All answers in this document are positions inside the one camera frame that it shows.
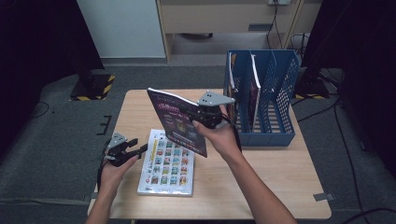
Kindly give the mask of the person's right hand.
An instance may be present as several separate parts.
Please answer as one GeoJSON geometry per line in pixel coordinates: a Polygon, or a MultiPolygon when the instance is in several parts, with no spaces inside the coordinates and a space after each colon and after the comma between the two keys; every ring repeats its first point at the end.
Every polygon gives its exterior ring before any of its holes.
{"type": "Polygon", "coordinates": [[[197,120],[192,122],[198,133],[207,138],[220,156],[229,161],[240,161],[242,153],[237,146],[233,127],[228,121],[223,121],[216,129],[208,129],[197,120]]]}

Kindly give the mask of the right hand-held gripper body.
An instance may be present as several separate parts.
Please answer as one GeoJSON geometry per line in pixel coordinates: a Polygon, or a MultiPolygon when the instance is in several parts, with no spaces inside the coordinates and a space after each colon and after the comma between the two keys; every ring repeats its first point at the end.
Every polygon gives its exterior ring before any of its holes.
{"type": "Polygon", "coordinates": [[[206,128],[215,129],[222,121],[223,115],[220,105],[233,104],[235,99],[213,91],[206,91],[197,101],[198,111],[194,120],[201,122],[206,128]]]}

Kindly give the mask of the white cabinet panel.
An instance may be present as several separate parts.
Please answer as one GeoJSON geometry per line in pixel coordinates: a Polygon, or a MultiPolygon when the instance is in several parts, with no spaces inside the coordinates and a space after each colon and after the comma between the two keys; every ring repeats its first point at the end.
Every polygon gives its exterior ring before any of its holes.
{"type": "Polygon", "coordinates": [[[101,58],[164,58],[156,0],[77,0],[101,58]]]}

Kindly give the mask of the black curtain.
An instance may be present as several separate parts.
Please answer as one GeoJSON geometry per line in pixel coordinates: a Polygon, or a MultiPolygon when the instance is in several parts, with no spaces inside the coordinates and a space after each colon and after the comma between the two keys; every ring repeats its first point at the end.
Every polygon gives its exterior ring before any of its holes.
{"type": "Polygon", "coordinates": [[[396,177],[396,0],[322,0],[301,80],[323,68],[345,73],[339,91],[365,148],[396,177]]]}
{"type": "Polygon", "coordinates": [[[77,72],[74,59],[103,67],[77,0],[0,0],[0,159],[42,89],[77,72]]]}

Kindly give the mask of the white picture-grid magazine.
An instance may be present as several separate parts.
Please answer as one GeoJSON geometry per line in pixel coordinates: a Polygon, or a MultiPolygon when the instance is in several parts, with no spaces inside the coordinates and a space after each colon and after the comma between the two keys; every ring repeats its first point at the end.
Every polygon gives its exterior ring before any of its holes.
{"type": "Polygon", "coordinates": [[[193,174],[194,153],[168,140],[164,130],[152,129],[137,193],[191,197],[193,174]]]}

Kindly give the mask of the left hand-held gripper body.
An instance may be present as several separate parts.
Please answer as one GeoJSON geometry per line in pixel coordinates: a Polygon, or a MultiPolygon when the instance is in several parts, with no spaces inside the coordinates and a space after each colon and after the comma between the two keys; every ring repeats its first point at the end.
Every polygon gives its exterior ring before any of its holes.
{"type": "Polygon", "coordinates": [[[128,139],[120,133],[113,133],[107,144],[105,158],[116,167],[123,165],[130,159],[126,149],[131,147],[128,139]]]}

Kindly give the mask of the light wooden desk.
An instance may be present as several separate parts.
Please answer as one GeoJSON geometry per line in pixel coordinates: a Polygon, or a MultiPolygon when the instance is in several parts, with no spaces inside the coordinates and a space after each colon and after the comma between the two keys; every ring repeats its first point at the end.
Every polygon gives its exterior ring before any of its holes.
{"type": "Polygon", "coordinates": [[[267,33],[272,49],[291,45],[294,35],[309,33],[323,0],[291,0],[271,6],[268,0],[156,0],[165,58],[172,58],[177,34],[267,33]],[[271,23],[268,32],[250,32],[250,23],[271,23]]]}

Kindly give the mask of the purple magazine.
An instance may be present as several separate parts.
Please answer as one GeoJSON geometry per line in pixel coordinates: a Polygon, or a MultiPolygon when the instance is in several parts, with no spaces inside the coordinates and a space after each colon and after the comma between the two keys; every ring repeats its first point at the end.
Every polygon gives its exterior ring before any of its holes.
{"type": "Polygon", "coordinates": [[[248,126],[249,131],[251,133],[254,132],[256,117],[257,117],[257,108],[259,105],[261,84],[257,74],[255,55],[250,55],[251,66],[249,67],[248,73],[250,74],[249,81],[249,97],[248,97],[248,105],[247,105],[247,114],[248,114],[248,126]]]}
{"type": "Polygon", "coordinates": [[[198,133],[189,118],[189,112],[198,111],[198,104],[167,91],[148,88],[147,93],[166,137],[206,158],[205,138],[198,133]]]}

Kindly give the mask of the person's left hand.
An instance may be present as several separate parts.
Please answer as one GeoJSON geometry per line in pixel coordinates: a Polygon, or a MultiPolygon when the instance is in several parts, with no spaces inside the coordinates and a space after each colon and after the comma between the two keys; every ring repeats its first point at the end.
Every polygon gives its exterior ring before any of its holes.
{"type": "Polygon", "coordinates": [[[116,192],[125,173],[137,160],[138,157],[134,156],[119,167],[114,166],[108,160],[105,160],[102,166],[99,192],[106,194],[116,192]]]}

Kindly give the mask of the blue file rack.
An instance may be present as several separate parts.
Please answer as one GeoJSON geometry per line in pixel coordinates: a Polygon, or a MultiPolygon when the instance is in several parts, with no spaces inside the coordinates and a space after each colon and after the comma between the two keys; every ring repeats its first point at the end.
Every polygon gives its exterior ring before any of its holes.
{"type": "Polygon", "coordinates": [[[300,69],[300,61],[289,49],[230,50],[226,57],[223,92],[229,96],[229,53],[232,54],[233,80],[237,88],[237,123],[240,143],[244,147],[286,147],[295,131],[290,119],[290,100],[300,69]],[[255,55],[261,84],[254,132],[248,126],[248,89],[251,66],[255,55]]]}

